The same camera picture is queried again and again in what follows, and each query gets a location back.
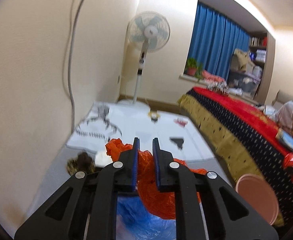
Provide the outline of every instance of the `pink plate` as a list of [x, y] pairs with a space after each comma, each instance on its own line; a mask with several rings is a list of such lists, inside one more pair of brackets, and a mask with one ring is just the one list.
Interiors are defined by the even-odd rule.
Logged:
[[275, 222], [279, 203], [273, 189], [264, 179], [254, 174], [244, 174], [239, 178], [235, 190], [270, 225]]

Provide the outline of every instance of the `blue curtain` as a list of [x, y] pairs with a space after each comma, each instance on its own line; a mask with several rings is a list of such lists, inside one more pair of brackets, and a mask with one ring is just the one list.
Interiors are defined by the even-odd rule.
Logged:
[[224, 15], [198, 4], [188, 58], [227, 80], [235, 49], [248, 50], [249, 34]]

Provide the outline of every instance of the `baseboard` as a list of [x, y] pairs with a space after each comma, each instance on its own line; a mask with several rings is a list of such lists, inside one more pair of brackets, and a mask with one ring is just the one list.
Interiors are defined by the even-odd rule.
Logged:
[[[120, 94], [118, 100], [120, 101], [123, 99], [133, 99], [133, 96], [125, 96], [123, 94]], [[160, 102], [160, 101], [145, 99], [145, 98], [137, 98], [137, 100], [148, 104], [151, 110], [153, 111], [164, 111], [164, 112], [170, 112], [174, 114], [180, 114], [180, 107], [178, 104], [165, 103], [165, 102]]]

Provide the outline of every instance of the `storage box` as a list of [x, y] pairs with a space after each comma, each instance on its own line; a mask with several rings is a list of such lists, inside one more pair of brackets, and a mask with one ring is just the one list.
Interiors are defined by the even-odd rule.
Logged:
[[256, 76], [239, 71], [230, 70], [228, 85], [230, 88], [241, 88], [243, 95], [254, 98], [261, 80]]

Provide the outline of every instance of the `fan blade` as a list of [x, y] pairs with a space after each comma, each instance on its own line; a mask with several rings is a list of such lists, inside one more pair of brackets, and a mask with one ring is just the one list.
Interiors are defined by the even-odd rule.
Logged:
[[158, 17], [157, 15], [155, 15], [149, 22], [149, 25], [156, 25], [159, 21], [161, 20], [160, 17]]
[[150, 44], [149, 44], [149, 49], [155, 49], [157, 43], [158, 43], [158, 39], [156, 37], [151, 39]]
[[142, 31], [144, 32], [144, 29], [145, 29], [145, 26], [142, 22], [142, 17], [139, 17], [139, 18], [136, 18], [135, 20], [135, 24], [137, 25], [137, 27]]
[[162, 36], [162, 38], [164, 39], [164, 40], [166, 40], [166, 38], [168, 37], [168, 32], [167, 31], [165, 31], [164, 29], [158, 29], [158, 35], [160, 35], [160, 36]]
[[142, 42], [145, 39], [146, 38], [144, 35], [132, 35], [132, 41], [134, 41], [134, 42]]

